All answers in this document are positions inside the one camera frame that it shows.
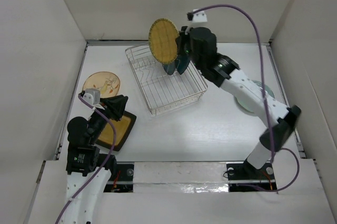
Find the dark teal round plate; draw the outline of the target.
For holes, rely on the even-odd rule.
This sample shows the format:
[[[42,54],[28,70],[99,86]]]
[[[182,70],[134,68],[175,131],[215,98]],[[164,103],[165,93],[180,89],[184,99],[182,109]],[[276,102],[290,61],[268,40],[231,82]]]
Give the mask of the dark teal round plate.
[[[171,62],[169,64],[163,64],[162,66],[163,66],[164,71],[169,76],[171,76],[171,75],[173,75],[175,73],[178,64],[177,64],[177,61],[175,60],[175,61],[173,61],[173,62]]]

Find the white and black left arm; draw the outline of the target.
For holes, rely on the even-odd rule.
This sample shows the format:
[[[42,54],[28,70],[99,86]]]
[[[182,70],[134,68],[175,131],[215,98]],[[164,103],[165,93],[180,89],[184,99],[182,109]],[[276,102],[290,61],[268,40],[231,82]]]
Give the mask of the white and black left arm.
[[[114,146],[108,154],[102,154],[96,142],[105,126],[110,125],[112,144],[116,144],[117,132],[112,122],[121,120],[128,97],[101,98],[88,89],[78,98],[92,114],[89,119],[74,117],[67,124],[65,205],[56,223],[93,223],[104,188],[117,175]]]

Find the dark teal square plate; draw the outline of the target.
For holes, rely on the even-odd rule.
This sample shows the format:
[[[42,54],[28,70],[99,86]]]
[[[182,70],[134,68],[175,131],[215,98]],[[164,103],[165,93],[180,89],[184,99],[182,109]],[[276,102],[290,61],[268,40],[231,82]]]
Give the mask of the dark teal square plate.
[[[188,68],[190,63],[190,58],[186,55],[178,55],[175,60],[175,68],[177,72],[181,75]]]

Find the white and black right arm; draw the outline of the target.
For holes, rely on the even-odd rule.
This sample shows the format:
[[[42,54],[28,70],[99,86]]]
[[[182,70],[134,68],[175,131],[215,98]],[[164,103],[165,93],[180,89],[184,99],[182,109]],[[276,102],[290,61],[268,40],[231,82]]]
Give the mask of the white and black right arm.
[[[244,174],[256,178],[294,132],[301,109],[271,97],[247,77],[238,63],[218,53],[216,36],[208,28],[183,26],[175,41],[178,53],[189,57],[205,79],[241,100],[267,127],[243,165]]]

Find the woven bamboo round plate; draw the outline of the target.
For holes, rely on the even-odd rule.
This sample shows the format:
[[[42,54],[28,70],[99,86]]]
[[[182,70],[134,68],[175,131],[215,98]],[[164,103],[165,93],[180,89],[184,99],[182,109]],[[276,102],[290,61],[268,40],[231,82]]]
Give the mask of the woven bamboo round plate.
[[[148,44],[154,58],[161,64],[168,65],[177,58],[176,38],[179,31],[167,18],[157,19],[148,34]]]

